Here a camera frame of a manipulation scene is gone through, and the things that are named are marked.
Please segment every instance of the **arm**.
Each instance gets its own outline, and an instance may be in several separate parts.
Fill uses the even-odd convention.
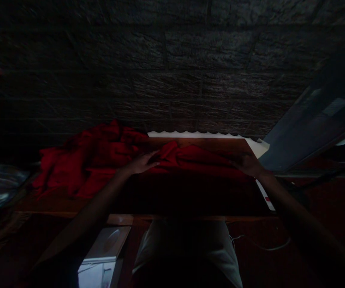
[[[70,224],[53,240],[36,265],[59,254],[98,222],[103,221],[102,225],[104,225],[107,221],[111,204],[130,176],[143,173],[151,167],[159,165],[158,162],[148,164],[148,161],[157,152],[141,155],[126,166],[118,169],[108,184],[91,199]]]
[[[266,171],[256,157],[242,155],[231,163],[265,188],[279,217],[309,264],[329,284],[345,284],[345,248]]]

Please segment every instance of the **forearm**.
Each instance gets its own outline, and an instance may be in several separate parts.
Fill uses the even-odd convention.
[[[290,235],[297,238],[294,240],[309,252],[313,251],[309,253],[313,261],[330,266],[318,267],[318,264],[314,263],[316,264],[314,267],[325,268],[326,272],[330,274],[335,271],[340,276],[345,275],[345,248],[282,187],[273,175],[264,172],[258,177],[258,180],[265,188]]]
[[[76,239],[81,237],[99,220],[104,218],[106,221],[111,204],[114,202],[130,176],[131,173],[129,171],[118,170],[107,185],[89,201],[78,215],[53,240],[50,246],[42,254],[37,264],[57,255],[60,251],[64,250]]]

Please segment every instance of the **hand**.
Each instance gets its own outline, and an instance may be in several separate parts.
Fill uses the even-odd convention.
[[[230,160],[230,163],[246,175],[257,179],[263,174],[268,173],[268,171],[259,163],[255,155],[251,155],[250,153],[235,155],[233,159]]]
[[[143,173],[144,171],[147,171],[148,169],[160,164],[159,162],[148,164],[151,157],[153,157],[158,152],[159,151],[154,151],[151,153],[139,155],[133,161],[120,168],[119,171],[125,171],[130,175]]]

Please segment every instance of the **person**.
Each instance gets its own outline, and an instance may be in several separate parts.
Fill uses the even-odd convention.
[[[17,287],[78,287],[77,271],[106,223],[126,181],[158,165],[155,152],[141,155],[113,178],[65,227]],[[292,240],[328,285],[345,285],[345,248],[251,154],[231,164],[265,188]],[[143,236],[133,270],[134,287],[242,287],[225,222],[153,221]]]

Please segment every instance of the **red towel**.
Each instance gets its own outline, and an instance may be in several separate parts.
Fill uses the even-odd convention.
[[[141,151],[137,147],[147,135],[123,127],[116,120],[100,124],[70,138],[62,147],[46,148],[42,155],[42,173],[34,180],[38,195],[67,186],[70,196],[91,198],[102,189],[117,168],[126,165]],[[241,182],[253,178],[232,167],[222,155],[195,145],[179,148],[171,141],[156,154],[160,165],[153,173],[169,173],[185,169],[212,176],[237,178]]]

